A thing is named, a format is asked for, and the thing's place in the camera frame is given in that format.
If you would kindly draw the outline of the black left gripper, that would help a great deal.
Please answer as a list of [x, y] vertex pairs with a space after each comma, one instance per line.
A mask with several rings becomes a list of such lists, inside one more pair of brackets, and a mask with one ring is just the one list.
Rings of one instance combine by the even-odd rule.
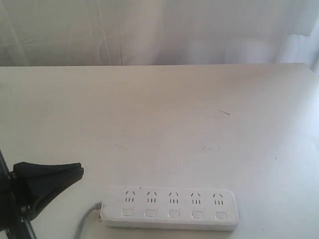
[[8, 239], [33, 239], [34, 220], [53, 199], [82, 179], [81, 163], [42, 165], [20, 162], [13, 166], [14, 174], [22, 178], [26, 189], [27, 216], [16, 203], [10, 172], [4, 157], [0, 156], [0, 231]]

